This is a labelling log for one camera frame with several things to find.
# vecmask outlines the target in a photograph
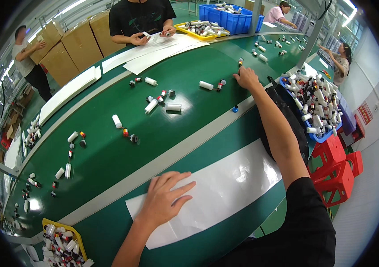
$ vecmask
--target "scissors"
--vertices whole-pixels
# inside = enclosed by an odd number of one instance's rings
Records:
[[[321,72],[323,72],[327,78],[331,79],[331,77],[330,77],[330,75],[329,75],[329,73],[327,71],[322,70]]]

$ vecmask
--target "man in black t-shirt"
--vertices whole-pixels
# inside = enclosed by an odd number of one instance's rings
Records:
[[[241,243],[213,266],[332,267],[335,264],[335,230],[309,178],[292,128],[253,70],[242,66],[233,76],[242,88],[250,91],[259,110],[272,156],[283,178],[287,211],[280,229]],[[138,266],[151,233],[176,216],[182,205],[192,199],[192,196],[182,195],[192,189],[195,182],[170,191],[179,180],[190,175],[190,172],[167,172],[151,180],[143,207],[134,219],[112,267]]]
[[[173,18],[176,14],[169,0],[121,0],[109,12],[109,34],[118,44],[145,45],[143,32],[161,37],[170,37],[176,33]]]

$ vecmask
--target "red sign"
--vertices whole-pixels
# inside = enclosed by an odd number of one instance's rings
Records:
[[[360,115],[362,115],[363,122],[365,125],[367,125],[369,122],[371,122],[374,119],[374,116],[372,115],[371,110],[369,109],[368,104],[363,102],[357,110],[359,111]]]

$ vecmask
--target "woman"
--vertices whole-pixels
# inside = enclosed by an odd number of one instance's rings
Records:
[[[351,48],[347,43],[342,43],[338,48],[338,53],[334,53],[329,49],[319,45],[321,49],[326,51],[333,63],[335,63],[335,71],[333,72],[333,83],[340,86],[350,72],[351,64]]]
[[[295,24],[293,24],[292,22],[284,18],[284,14],[289,13],[289,11],[290,11],[290,5],[284,1],[281,1],[278,6],[271,8],[271,10],[265,16],[264,22],[269,22],[269,23],[281,22],[283,24],[290,25],[296,29],[297,27]]]

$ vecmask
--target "black pants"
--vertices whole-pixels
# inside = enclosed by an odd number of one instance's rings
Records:
[[[33,67],[32,71],[25,77],[25,80],[30,83],[30,85],[38,89],[39,95],[45,102],[51,98],[47,76],[40,65]]]

